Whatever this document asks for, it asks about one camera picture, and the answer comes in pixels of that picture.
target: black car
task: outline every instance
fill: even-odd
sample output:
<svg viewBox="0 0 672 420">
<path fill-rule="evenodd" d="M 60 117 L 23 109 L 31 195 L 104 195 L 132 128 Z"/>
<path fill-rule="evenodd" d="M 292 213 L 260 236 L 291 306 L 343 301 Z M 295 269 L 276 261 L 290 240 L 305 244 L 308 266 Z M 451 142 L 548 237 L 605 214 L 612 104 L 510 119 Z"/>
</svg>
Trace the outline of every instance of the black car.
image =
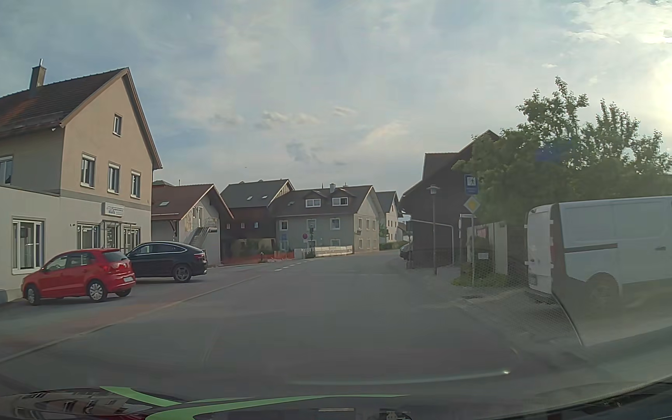
<svg viewBox="0 0 672 420">
<path fill-rule="evenodd" d="M 142 243 L 126 256 L 136 277 L 172 277 L 177 282 L 187 282 L 192 276 L 206 274 L 206 252 L 187 243 Z"/>
</svg>

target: building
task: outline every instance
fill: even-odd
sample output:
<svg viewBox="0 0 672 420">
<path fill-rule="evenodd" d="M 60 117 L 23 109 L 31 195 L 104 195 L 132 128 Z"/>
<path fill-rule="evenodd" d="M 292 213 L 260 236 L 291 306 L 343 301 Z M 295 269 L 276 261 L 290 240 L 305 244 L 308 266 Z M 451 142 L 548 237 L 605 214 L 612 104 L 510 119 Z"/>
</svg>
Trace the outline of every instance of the building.
<svg viewBox="0 0 672 420">
<path fill-rule="evenodd" d="M 272 205 L 280 250 L 343 247 L 377 251 L 382 209 L 371 185 L 290 191 Z"/>
<path fill-rule="evenodd" d="M 222 217 L 222 257 L 239 256 L 249 240 L 255 240 L 256 250 L 276 250 L 276 221 L 271 204 L 280 196 L 292 191 L 289 179 L 243 182 L 228 185 L 222 198 L 233 219 Z"/>
<path fill-rule="evenodd" d="M 75 248 L 150 239 L 161 168 L 128 68 L 30 86 L 0 98 L 0 303 L 23 277 Z"/>
<path fill-rule="evenodd" d="M 499 138 L 487 130 L 481 135 Z M 422 179 L 409 188 L 401 197 L 400 210 L 411 215 L 407 228 L 412 233 L 413 258 L 417 267 L 432 267 L 432 196 L 429 186 L 439 187 L 435 195 L 437 263 L 447 265 L 452 262 L 451 251 L 455 250 L 455 260 L 465 255 L 459 241 L 458 223 L 461 213 L 469 213 L 464 207 L 468 196 L 464 188 L 464 174 L 451 168 L 458 160 L 471 158 L 473 142 L 460 152 L 425 153 Z M 463 219 L 463 229 L 470 226 L 470 219 Z"/>
<path fill-rule="evenodd" d="M 206 251 L 209 265 L 221 262 L 219 215 L 231 219 L 214 184 L 152 183 L 152 240 L 188 243 Z"/>
<path fill-rule="evenodd" d="M 398 195 L 396 191 L 379 191 L 378 200 L 382 208 L 380 224 L 387 229 L 387 236 L 380 237 L 380 243 L 402 241 L 403 234 L 398 229 L 398 218 L 402 217 L 398 210 Z"/>
</svg>

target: lamp post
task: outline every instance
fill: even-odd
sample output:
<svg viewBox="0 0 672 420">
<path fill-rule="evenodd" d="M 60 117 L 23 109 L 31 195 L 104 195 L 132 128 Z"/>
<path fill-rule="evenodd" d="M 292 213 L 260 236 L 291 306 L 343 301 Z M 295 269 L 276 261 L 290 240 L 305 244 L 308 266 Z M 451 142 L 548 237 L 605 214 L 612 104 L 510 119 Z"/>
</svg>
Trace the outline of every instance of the lamp post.
<svg viewBox="0 0 672 420">
<path fill-rule="evenodd" d="M 440 187 L 432 184 L 427 189 L 429 190 L 429 195 L 432 196 L 432 269 L 434 270 L 434 275 L 437 276 L 437 223 L 435 222 L 434 214 L 434 197 L 437 195 Z"/>
</svg>

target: road marking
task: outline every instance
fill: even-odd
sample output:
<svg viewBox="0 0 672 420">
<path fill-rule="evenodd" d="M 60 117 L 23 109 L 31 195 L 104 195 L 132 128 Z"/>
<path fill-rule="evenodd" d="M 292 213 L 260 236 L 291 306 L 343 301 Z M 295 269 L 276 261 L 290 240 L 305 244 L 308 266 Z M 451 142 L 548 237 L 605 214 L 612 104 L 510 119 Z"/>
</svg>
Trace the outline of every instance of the road marking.
<svg viewBox="0 0 672 420">
<path fill-rule="evenodd" d="M 247 282 L 248 280 L 257 279 L 257 278 L 260 277 L 260 276 L 261 276 L 261 275 L 259 274 L 259 275 L 257 275 L 257 276 L 249 277 L 249 278 L 247 278 L 247 279 L 244 279 L 244 280 L 241 280 L 241 281 L 238 281 L 238 282 L 234 282 L 234 283 L 231 283 L 231 284 L 228 284 L 228 285 L 224 285 L 224 286 L 222 286 L 222 287 L 218 287 L 218 288 L 213 289 L 213 290 L 208 290 L 208 291 L 205 291 L 205 292 L 203 292 L 203 293 L 194 294 L 193 296 L 191 296 L 191 297 L 186 297 L 185 299 L 181 299 L 180 301 L 174 301 L 174 302 L 171 302 L 171 303 L 167 303 L 167 304 L 165 304 L 165 305 L 163 305 L 163 306 L 159 306 L 159 307 L 157 307 L 157 308 L 154 308 L 154 309 L 151 309 L 151 310 L 148 310 L 148 311 L 144 311 L 144 312 L 140 312 L 140 313 L 134 314 L 134 315 L 132 315 L 132 316 L 129 316 L 129 317 L 127 317 L 127 318 L 117 320 L 117 321 L 115 321 L 115 322 L 111 322 L 110 324 L 101 325 L 100 327 L 90 328 L 90 329 L 88 329 L 88 330 L 86 330 L 86 331 L 77 332 L 76 334 L 71 334 L 70 336 L 62 337 L 62 338 L 60 338 L 60 339 L 55 339 L 55 340 L 53 340 L 53 341 L 49 341 L 49 342 L 44 343 L 44 344 L 42 344 L 42 345 L 37 345 L 37 346 L 35 346 L 35 347 L 33 347 L 33 348 L 29 348 L 29 349 L 27 349 L 27 350 L 23 350 L 23 351 L 20 351 L 20 352 L 18 352 L 18 353 L 11 354 L 10 356 L 6 356 L 6 357 L 1 358 L 1 359 L 0 359 L 0 365 L 1 365 L 2 363 L 4 363 L 4 362 L 9 362 L 9 361 L 12 360 L 12 359 L 17 359 L 18 357 L 26 356 L 26 355 L 28 355 L 28 354 L 30 354 L 30 353 L 35 353 L 36 351 L 43 350 L 44 348 L 49 348 L 49 347 L 55 346 L 55 345 L 57 345 L 57 344 L 59 344 L 59 343 L 62 343 L 62 342 L 64 342 L 64 341 L 71 340 L 71 339 L 75 339 L 75 338 L 80 337 L 80 336 L 86 336 L 87 334 L 94 333 L 94 332 L 96 332 L 96 331 L 99 331 L 100 329 L 104 329 L 104 328 L 112 327 L 112 326 L 114 326 L 114 325 L 116 325 L 116 324 L 120 324 L 120 323 L 122 323 L 122 322 L 126 322 L 127 320 L 132 320 L 132 319 L 139 318 L 139 317 L 142 316 L 142 315 L 148 315 L 148 314 L 151 314 L 151 313 L 153 313 L 153 312 L 157 312 L 157 311 L 161 311 L 161 310 L 166 310 L 167 308 L 170 308 L 170 307 L 172 307 L 172 306 L 178 305 L 179 303 L 183 303 L 183 302 L 190 301 L 190 300 L 192 300 L 192 299 L 200 298 L 201 296 L 204 296 L 205 294 L 210 294 L 210 293 L 213 293 L 213 292 L 215 292 L 215 291 L 220 291 L 220 290 L 222 290 L 222 289 L 227 289 L 227 288 L 232 287 L 232 286 L 234 286 L 234 285 L 239 285 L 239 284 L 242 283 L 242 282 Z"/>
</svg>

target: red hatchback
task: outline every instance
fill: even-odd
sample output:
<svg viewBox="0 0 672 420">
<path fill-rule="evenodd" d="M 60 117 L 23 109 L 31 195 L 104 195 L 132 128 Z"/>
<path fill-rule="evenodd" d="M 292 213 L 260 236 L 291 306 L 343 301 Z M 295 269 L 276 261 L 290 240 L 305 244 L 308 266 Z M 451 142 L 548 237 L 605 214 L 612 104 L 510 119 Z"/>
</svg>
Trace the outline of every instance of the red hatchback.
<svg viewBox="0 0 672 420">
<path fill-rule="evenodd" d="M 87 296 L 101 302 L 108 293 L 121 298 L 136 284 L 134 268 L 120 250 L 79 250 L 56 255 L 23 279 L 23 298 L 31 305 L 41 298 Z"/>
</svg>

